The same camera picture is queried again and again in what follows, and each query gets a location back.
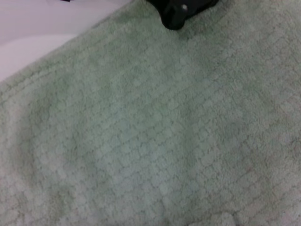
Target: textured towel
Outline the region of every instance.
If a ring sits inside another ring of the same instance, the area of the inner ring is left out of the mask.
[[[300,37],[300,0],[136,0],[4,81],[0,225],[301,225]]]
[[[204,226],[202,223],[193,223],[189,226]],[[221,214],[213,214],[210,226],[236,226],[233,216],[227,212]]]

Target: black object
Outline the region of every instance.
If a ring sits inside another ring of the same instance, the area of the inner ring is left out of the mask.
[[[180,30],[185,20],[213,7],[219,0],[147,0],[160,13],[162,24],[170,30]]]

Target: green towel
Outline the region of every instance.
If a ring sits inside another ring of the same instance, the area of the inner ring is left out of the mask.
[[[300,136],[300,0],[134,0],[0,84],[0,225],[300,225]]]

